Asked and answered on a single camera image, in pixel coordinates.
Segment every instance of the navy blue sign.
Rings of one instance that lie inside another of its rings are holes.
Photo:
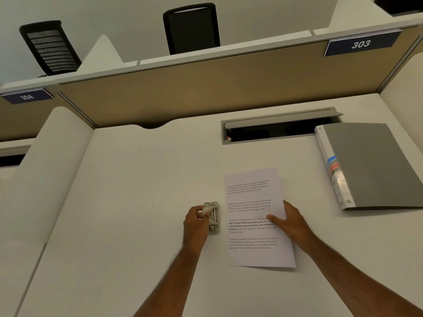
[[[337,54],[389,48],[394,45],[401,32],[402,30],[395,30],[330,40],[326,48],[325,57]]]
[[[45,89],[34,89],[22,92],[9,93],[6,95],[1,95],[1,97],[9,101],[11,104],[49,100],[54,98]]]

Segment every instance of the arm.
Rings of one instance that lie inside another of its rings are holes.
[[[202,218],[197,213],[202,209],[203,206],[196,206],[189,210],[184,221],[182,249],[134,317],[182,316],[198,258],[209,235],[209,215]]]
[[[311,231],[298,209],[284,201],[286,220],[267,218],[315,262],[354,317],[423,317],[423,311],[358,270]]]

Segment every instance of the paper punch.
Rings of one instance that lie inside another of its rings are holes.
[[[219,231],[219,204],[216,201],[203,203],[203,214],[210,212],[209,230]]]

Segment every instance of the forearm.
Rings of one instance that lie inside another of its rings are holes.
[[[304,251],[355,317],[423,317],[423,311],[364,274],[317,237]]]
[[[134,317],[180,317],[184,311],[199,254],[182,248],[163,279]]]

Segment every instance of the paper sheet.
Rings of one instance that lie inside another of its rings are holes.
[[[285,219],[278,168],[225,176],[230,266],[295,267],[292,243],[266,219]]]

